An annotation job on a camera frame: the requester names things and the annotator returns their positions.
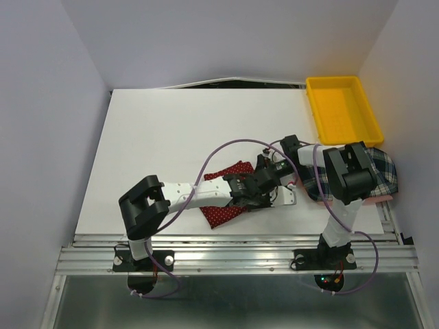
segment yellow plastic bin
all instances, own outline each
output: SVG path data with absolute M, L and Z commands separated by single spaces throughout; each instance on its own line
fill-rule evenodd
M 358 77 L 309 77 L 307 95 L 322 144 L 384 141 Z

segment red cloth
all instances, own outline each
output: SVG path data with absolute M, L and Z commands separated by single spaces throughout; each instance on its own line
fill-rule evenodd
M 227 175 L 228 173 L 254 173 L 254 169 L 251 163 L 239 161 L 233 166 L 218 171 L 217 173 L 205 174 L 204 180 L 212 180 L 219 176 Z M 201 207 L 200 209 L 211 225 L 211 228 L 216 228 L 247 211 L 246 207 Z

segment white board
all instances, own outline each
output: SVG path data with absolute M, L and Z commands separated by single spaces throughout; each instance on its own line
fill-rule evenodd
M 125 234 L 117 201 L 147 175 L 162 182 L 192 182 L 206 157 L 225 142 L 253 138 L 270 143 L 290 134 L 317 141 L 304 90 L 115 90 L 76 234 Z M 239 160 L 255 165 L 262 149 L 230 145 L 214 156 L 206 172 Z M 214 230 L 199 209 L 187 210 L 162 234 L 319 234 L 328 218 L 324 206 L 300 188 L 295 206 L 242 214 Z M 375 205 L 361 207 L 354 229 L 383 233 Z

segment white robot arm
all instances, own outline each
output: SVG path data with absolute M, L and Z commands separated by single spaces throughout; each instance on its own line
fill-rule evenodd
M 281 146 L 284 153 L 296 163 L 299 175 L 302 170 L 308 170 L 306 166 L 313 165 L 313 145 L 303 146 L 296 135 L 292 135 L 285 137 Z M 333 212 L 350 230 L 362 200 L 377 184 L 363 145 L 353 143 L 340 147 L 319 147 L 316 165 L 327 170 L 328 183 L 334 196 Z M 294 205 L 294 192 L 282 186 L 280 181 L 281 177 L 292 172 L 287 161 L 272 162 L 261 154 L 254 174 L 225 175 L 204 181 L 198 186 L 159 182 L 157 176 L 147 176 L 119 199 L 133 259 L 147 258 L 145 248 L 150 248 L 148 241 L 151 236 L 157 233 L 168 214 L 181 209 L 193 189 L 195 194 L 186 209 L 246 206 L 249 210 L 256 210 Z M 274 189 L 278 190 L 276 201 L 272 201 Z M 351 247 L 349 233 L 332 216 L 320 240 L 319 261 L 323 257 L 331 266 L 334 261 L 346 257 Z

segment bolt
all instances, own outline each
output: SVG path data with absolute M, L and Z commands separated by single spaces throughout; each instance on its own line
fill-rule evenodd
M 174 257 L 172 257 L 172 256 L 166 256 L 165 257 L 165 264 L 167 265 L 167 266 L 170 266 L 170 265 L 172 265 L 174 263 Z
M 348 256 L 346 256 L 346 260 L 349 264 L 353 264 L 355 263 L 355 256 L 353 254 L 348 254 Z
M 115 257 L 115 259 L 112 260 L 112 263 L 116 266 L 119 266 L 122 263 L 122 260 L 120 260 L 119 257 Z
M 305 257 L 303 255 L 299 254 L 296 256 L 296 263 L 303 264 L 305 262 Z

